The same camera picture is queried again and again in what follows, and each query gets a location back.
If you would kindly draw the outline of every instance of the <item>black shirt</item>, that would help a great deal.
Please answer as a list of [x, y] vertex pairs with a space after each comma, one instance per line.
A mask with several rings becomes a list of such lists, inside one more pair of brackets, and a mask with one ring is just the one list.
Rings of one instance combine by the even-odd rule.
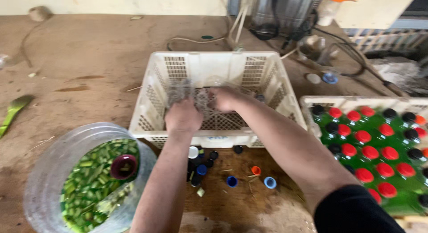
[[315, 210], [318, 233], [405, 233], [362, 186], [344, 186]]

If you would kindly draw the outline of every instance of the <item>red bottle cap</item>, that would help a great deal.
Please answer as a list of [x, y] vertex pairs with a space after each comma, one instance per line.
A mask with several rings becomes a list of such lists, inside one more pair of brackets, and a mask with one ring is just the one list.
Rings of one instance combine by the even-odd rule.
[[328, 111], [328, 114], [333, 118], [339, 118], [342, 115], [342, 111], [340, 111], [338, 108], [331, 107]]
[[362, 143], [367, 143], [372, 140], [371, 135], [364, 130], [357, 131], [355, 133], [355, 138], [356, 140], [361, 141]]
[[375, 179], [372, 173], [369, 170], [364, 168], [357, 169], [355, 171], [355, 177], [364, 183], [372, 182]]
[[379, 152], [372, 146], [364, 146], [361, 149], [362, 154], [369, 159], [376, 159], [379, 157]]
[[383, 182], [377, 185], [377, 190], [386, 198], [392, 198], [397, 195], [397, 189], [388, 182]]
[[383, 148], [382, 149], [382, 155], [385, 158], [390, 159], [390, 160], [394, 160], [394, 159], [399, 158], [399, 153], [397, 152], [397, 150], [395, 150], [391, 146], [386, 146], [385, 148]]
[[342, 153], [346, 156], [354, 156], [356, 155], [356, 148], [350, 143], [342, 144]]
[[261, 174], [261, 169], [260, 169], [259, 167], [257, 167], [257, 166], [253, 166], [253, 167], [251, 168], [251, 172], [252, 172], [254, 175], [260, 175], [260, 174]]
[[368, 192], [372, 195], [372, 197], [374, 198], [374, 200], [380, 204], [382, 202], [382, 198], [381, 196], [373, 189], [368, 189]]
[[391, 126], [389, 126], [388, 124], [385, 124], [385, 123], [383, 125], [379, 126], [379, 131], [384, 136], [391, 136], [394, 134], [393, 128], [391, 128]]
[[371, 107], [367, 107], [367, 106], [362, 106], [360, 111], [362, 115], [367, 117], [371, 117], [375, 114], [375, 111]]
[[427, 136], [427, 132], [424, 129], [422, 129], [422, 128], [415, 128], [415, 130], [418, 132], [419, 138]]
[[339, 135], [348, 136], [350, 135], [350, 128], [345, 124], [340, 124], [337, 132]]
[[388, 165], [387, 163], [379, 163], [376, 165], [376, 170], [379, 172], [380, 175], [385, 177], [391, 177], [394, 175], [393, 168]]
[[407, 163], [399, 163], [396, 166], [398, 172], [405, 177], [412, 177], [416, 175], [415, 169]]
[[346, 117], [348, 117], [348, 119], [349, 119], [350, 121], [359, 121], [359, 120], [360, 120], [360, 118], [361, 118], [361, 115], [360, 115], [360, 113], [358, 113], [357, 111], [352, 110], [351, 112], [349, 112], [349, 113], [346, 115]]
[[419, 124], [419, 125], [424, 125], [424, 124], [426, 124], [426, 120], [425, 120], [425, 118], [424, 117], [422, 117], [422, 116], [420, 116], [420, 115], [416, 115], [416, 118], [415, 118], [415, 123], [417, 123], [417, 124]]

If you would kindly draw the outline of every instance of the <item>forearm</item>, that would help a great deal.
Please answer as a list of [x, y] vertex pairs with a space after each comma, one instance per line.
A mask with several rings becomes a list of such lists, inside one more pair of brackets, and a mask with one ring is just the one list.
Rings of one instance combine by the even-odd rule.
[[300, 186], [312, 211], [330, 192], [358, 183], [313, 135], [272, 108], [243, 97], [236, 102], [236, 112]]
[[178, 232], [185, 202], [187, 156], [193, 134], [168, 135], [136, 209], [131, 233]]

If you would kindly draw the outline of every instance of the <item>plastic crate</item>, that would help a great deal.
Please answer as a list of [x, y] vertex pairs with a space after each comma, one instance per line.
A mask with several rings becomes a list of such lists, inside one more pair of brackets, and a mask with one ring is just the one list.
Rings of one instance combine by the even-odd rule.
[[[195, 88], [202, 89], [214, 86], [212, 77], [260, 92], [268, 106], [307, 128], [286, 69], [276, 52], [154, 52], [129, 126], [131, 135], [163, 148], [167, 140], [163, 118], [168, 80], [189, 78]], [[205, 117], [191, 144], [206, 148], [264, 147], [237, 113]]]
[[[308, 131], [320, 138], [321, 130], [314, 122], [311, 107], [320, 104], [324, 107], [339, 108], [344, 114], [360, 106], [369, 106], [375, 110], [392, 108], [397, 113], [412, 112], [428, 119], [428, 98], [404, 97], [362, 97], [362, 96], [303, 96], [300, 105], [308, 126]], [[417, 148], [427, 147], [428, 142], [423, 139]]]

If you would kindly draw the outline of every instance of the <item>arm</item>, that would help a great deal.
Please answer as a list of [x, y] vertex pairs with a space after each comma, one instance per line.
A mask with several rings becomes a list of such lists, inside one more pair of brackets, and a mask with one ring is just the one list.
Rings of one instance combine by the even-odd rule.
[[334, 190], [358, 181], [313, 135], [292, 120], [231, 88], [211, 88], [216, 108], [236, 111], [278, 165], [298, 184], [311, 212]]
[[178, 232], [185, 203], [187, 156], [202, 114], [193, 99], [175, 103], [165, 116], [168, 139], [147, 181], [131, 233]]

